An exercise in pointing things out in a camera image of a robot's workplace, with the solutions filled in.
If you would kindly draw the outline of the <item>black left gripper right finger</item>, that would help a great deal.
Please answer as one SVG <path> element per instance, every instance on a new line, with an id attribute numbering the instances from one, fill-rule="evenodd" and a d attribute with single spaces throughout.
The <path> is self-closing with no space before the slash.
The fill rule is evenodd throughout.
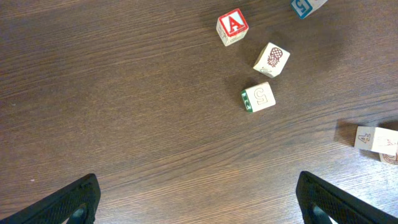
<path id="1" fill-rule="evenodd" d="M 396 217 L 308 171 L 302 171 L 299 175 L 296 196 L 305 224 L 397 223 Z"/>

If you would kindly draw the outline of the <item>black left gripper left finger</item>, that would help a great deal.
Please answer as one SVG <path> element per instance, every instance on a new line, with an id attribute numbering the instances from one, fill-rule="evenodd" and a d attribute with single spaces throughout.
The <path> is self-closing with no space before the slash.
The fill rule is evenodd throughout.
<path id="1" fill-rule="evenodd" d="M 87 174 L 42 200 L 1 220 L 1 223 L 93 224 L 101 191 L 94 174 Z"/>

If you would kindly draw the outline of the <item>red letter U block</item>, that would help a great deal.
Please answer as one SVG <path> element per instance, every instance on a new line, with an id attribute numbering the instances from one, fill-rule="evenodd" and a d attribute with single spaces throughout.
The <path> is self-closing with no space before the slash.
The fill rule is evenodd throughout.
<path id="1" fill-rule="evenodd" d="M 386 164 L 398 165 L 397 154 L 394 156 L 388 154 L 379 154 L 380 161 Z"/>

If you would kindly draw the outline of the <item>ice cream number four block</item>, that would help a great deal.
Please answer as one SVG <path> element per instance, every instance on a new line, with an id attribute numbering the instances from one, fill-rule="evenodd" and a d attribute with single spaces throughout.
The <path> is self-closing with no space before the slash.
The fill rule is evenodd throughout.
<path id="1" fill-rule="evenodd" d="M 395 156 L 397 153 L 397 131 L 379 127 L 358 126 L 354 147 Z"/>

